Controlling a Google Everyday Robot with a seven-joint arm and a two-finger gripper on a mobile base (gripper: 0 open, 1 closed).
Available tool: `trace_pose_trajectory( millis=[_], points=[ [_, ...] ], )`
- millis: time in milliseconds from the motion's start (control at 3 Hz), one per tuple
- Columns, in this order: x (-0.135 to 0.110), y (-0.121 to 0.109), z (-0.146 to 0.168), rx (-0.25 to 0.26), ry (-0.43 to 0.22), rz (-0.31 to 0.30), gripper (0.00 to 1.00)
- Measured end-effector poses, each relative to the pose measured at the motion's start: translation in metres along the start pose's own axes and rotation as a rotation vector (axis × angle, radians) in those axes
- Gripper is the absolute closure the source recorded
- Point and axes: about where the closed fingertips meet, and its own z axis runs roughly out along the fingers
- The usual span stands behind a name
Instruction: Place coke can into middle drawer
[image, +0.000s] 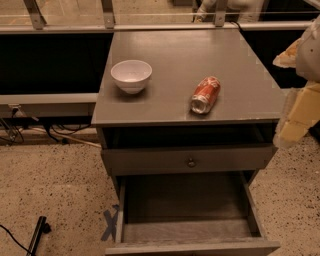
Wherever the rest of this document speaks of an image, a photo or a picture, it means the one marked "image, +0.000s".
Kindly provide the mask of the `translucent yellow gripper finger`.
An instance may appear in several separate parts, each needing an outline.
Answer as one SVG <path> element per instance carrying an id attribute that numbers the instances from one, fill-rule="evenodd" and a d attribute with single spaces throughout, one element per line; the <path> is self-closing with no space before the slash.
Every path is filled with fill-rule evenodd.
<path id="1" fill-rule="evenodd" d="M 320 83 L 308 81 L 303 88 L 291 88 L 277 124 L 273 144 L 290 148 L 320 121 Z"/>
<path id="2" fill-rule="evenodd" d="M 280 68 L 295 68 L 297 48 L 300 41 L 301 39 L 295 40 L 285 51 L 275 57 L 272 64 Z"/>

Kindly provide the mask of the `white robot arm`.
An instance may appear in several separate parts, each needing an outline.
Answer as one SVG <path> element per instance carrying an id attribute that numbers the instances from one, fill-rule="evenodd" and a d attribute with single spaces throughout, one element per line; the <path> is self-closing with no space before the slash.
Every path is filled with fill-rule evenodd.
<path id="1" fill-rule="evenodd" d="M 294 68 L 307 80 L 303 88 L 289 90 L 273 138 L 277 148 L 289 148 L 320 121 L 320 15 L 273 65 Z"/>

